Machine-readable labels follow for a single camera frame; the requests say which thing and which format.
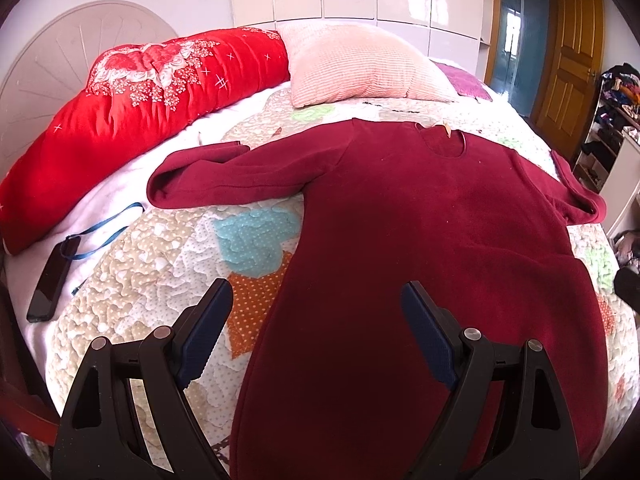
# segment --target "neckline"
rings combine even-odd
[[[434,128],[438,126],[438,124],[435,124],[434,126],[430,126],[430,128]],[[414,123],[414,130],[417,133],[417,135],[420,137],[420,140],[422,141],[422,143],[425,145],[425,147],[431,152],[433,153],[433,155],[438,156],[439,158],[446,158],[449,160],[458,160],[460,158],[463,158],[466,155],[466,152],[468,151],[468,138],[467,138],[467,134],[465,134],[464,132],[462,132],[461,130],[452,130],[451,133],[457,133],[460,136],[462,136],[462,142],[463,142],[463,148],[462,148],[462,152],[460,152],[459,155],[456,156],[449,156],[449,155],[443,155],[441,153],[438,153],[436,150],[434,150],[431,146],[429,146],[427,144],[427,141],[424,139],[424,136],[422,135],[422,132],[424,130],[428,130],[430,128],[425,128],[424,126],[422,126],[420,123]]]

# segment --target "phone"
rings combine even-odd
[[[70,258],[76,254],[79,245],[80,237],[74,236],[60,242],[51,251],[29,304],[27,321],[30,323],[49,321],[55,314],[62,287],[71,267]]]

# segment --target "window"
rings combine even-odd
[[[507,38],[504,42],[504,51],[509,52],[513,57],[518,55],[521,23],[522,20],[515,10],[507,13]]]

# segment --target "striped pillow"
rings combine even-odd
[[[458,99],[432,61],[381,28],[321,20],[285,23],[278,31],[287,48],[296,108],[349,97]]]

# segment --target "quilted bedspread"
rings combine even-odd
[[[254,148],[317,124],[354,117],[416,121],[423,126],[444,122],[514,148],[557,177],[546,144],[499,100],[463,98],[441,104],[352,98],[294,110],[289,89],[283,89],[268,99],[262,112],[237,124],[223,140],[240,140]],[[114,242],[58,320],[46,380],[60,412],[92,339],[101,335],[119,343],[143,338],[156,326],[172,324],[216,278],[226,278],[234,290],[233,311],[202,377],[190,384],[186,396],[209,444],[227,463],[242,378],[255,338],[296,251],[303,212],[301,195],[244,206],[147,211]],[[568,232],[575,256],[589,269],[607,335],[609,404],[595,461],[638,400],[638,337],[631,309],[613,294],[618,266],[602,228],[573,226]],[[170,468],[142,383],[132,383],[150,455],[156,464]]]

